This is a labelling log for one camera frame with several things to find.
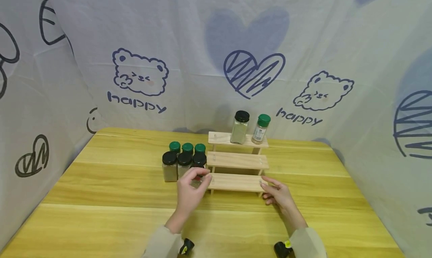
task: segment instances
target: hand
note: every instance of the hand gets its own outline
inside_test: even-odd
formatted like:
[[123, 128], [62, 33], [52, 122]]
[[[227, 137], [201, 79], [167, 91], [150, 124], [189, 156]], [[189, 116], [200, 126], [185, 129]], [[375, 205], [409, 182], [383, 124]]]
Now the hand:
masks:
[[[191, 213], [200, 204], [212, 180], [212, 176], [208, 173], [210, 173], [208, 169], [198, 167], [190, 168], [177, 181], [177, 207], [165, 224], [165, 227], [167, 227], [171, 233], [180, 233]], [[191, 182], [198, 175], [205, 176], [201, 180], [201, 185], [196, 189], [191, 186]]]
[[263, 175], [261, 178], [274, 185], [261, 184], [262, 189], [265, 190], [262, 198], [265, 199], [266, 205], [276, 204], [282, 213], [286, 212], [290, 207], [296, 206], [287, 185], [268, 176]]
[[277, 204], [279, 206], [287, 222], [286, 224], [288, 224], [287, 231], [289, 235], [292, 235], [297, 229], [306, 228], [308, 224], [297, 208], [288, 186], [264, 175], [262, 179], [274, 185], [261, 184], [262, 189], [265, 191], [262, 198], [265, 199], [266, 205]]

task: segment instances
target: jar label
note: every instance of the jar label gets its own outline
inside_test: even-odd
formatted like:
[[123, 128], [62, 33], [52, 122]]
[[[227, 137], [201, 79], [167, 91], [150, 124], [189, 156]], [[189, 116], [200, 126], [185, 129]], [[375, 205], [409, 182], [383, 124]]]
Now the jar label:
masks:
[[257, 141], [262, 141], [264, 139], [264, 135], [267, 129], [256, 127], [255, 132], [253, 133], [253, 138]]

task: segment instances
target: yellow tag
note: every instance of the yellow tag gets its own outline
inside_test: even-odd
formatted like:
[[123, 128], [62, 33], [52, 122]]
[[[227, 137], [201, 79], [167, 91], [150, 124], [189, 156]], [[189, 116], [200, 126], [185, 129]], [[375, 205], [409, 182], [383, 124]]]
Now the yellow tag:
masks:
[[290, 249], [291, 242], [289, 240], [285, 241], [285, 248]]

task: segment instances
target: finger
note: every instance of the finger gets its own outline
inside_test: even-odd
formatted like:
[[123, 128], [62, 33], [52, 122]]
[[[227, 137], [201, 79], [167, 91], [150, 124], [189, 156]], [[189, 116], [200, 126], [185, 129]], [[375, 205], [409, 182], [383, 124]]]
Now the finger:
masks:
[[278, 189], [273, 186], [269, 186], [267, 184], [261, 183], [261, 188], [265, 190], [265, 192], [270, 193], [272, 196], [275, 196], [278, 193]]
[[188, 183], [191, 183], [197, 175], [207, 175], [208, 173], [210, 173], [210, 170], [208, 169], [193, 167], [190, 168], [186, 173], [184, 173], [181, 179], [187, 181]]
[[265, 204], [266, 204], [266, 205], [269, 205], [269, 204], [276, 204], [276, 199], [275, 199], [274, 197], [269, 198], [269, 199], [267, 199], [267, 200], [265, 201]]
[[264, 181], [272, 183], [273, 185], [275, 185], [278, 188], [281, 188], [282, 186], [285, 185], [282, 182], [279, 182], [279, 181], [277, 181], [276, 179], [273, 179], [273, 178], [269, 178], [268, 176], [265, 176], [265, 175], [262, 175], [261, 178], [264, 179]]
[[201, 185], [199, 185], [198, 191], [205, 193], [207, 188], [209, 187], [211, 181], [212, 181], [212, 176], [210, 174], [205, 175], [201, 179]]
[[270, 197], [273, 197], [273, 195], [271, 195], [270, 193], [264, 193], [262, 195], [262, 198], [264, 198], [264, 199], [267, 199], [267, 198], [270, 198]]

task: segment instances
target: black jar cap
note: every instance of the black jar cap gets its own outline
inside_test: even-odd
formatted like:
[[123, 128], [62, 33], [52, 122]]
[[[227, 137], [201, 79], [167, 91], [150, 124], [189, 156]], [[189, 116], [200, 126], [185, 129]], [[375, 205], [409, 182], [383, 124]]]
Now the black jar cap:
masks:
[[195, 153], [193, 156], [193, 167], [202, 167], [204, 168], [204, 164], [207, 163], [207, 157], [203, 153]]
[[177, 161], [177, 153], [174, 151], [165, 152], [162, 155], [162, 162], [165, 165], [173, 165]]
[[192, 155], [190, 152], [182, 152], [177, 156], [179, 165], [186, 166], [192, 162]]
[[242, 111], [239, 110], [235, 113], [235, 117], [236, 121], [238, 122], [248, 122], [249, 121], [249, 113], [247, 111]]

